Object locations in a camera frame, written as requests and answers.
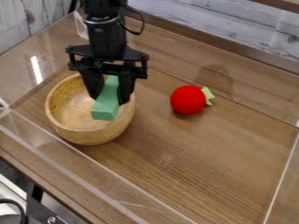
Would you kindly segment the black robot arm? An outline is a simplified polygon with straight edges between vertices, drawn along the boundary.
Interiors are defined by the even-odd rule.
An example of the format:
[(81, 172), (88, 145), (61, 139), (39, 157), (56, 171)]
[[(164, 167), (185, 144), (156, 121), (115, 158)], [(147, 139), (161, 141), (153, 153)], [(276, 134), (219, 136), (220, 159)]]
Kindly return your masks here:
[(127, 3), (127, 0), (83, 0), (83, 23), (88, 31), (87, 45), (69, 45), (69, 70), (81, 75), (88, 95), (93, 100), (104, 90), (104, 75), (117, 77), (116, 98), (119, 104), (129, 102), (137, 79), (148, 76), (149, 55), (127, 44), (127, 33), (140, 35), (127, 28), (124, 11), (136, 13), (141, 21), (143, 14)]

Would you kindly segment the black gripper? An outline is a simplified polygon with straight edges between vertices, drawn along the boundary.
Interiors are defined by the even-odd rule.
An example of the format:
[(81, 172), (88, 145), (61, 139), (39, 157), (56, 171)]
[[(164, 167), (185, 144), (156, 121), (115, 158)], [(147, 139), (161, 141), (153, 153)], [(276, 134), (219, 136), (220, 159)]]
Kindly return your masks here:
[[(117, 100), (120, 105), (127, 104), (135, 91), (136, 79), (145, 79), (148, 76), (149, 55), (128, 45), (117, 55), (108, 57), (95, 56), (89, 45), (69, 45), (65, 53), (69, 55), (69, 70), (80, 72), (89, 97), (93, 100), (99, 98), (105, 84), (103, 74), (119, 75)], [(128, 71), (121, 72), (123, 65), (117, 62), (129, 64), (132, 76)]]

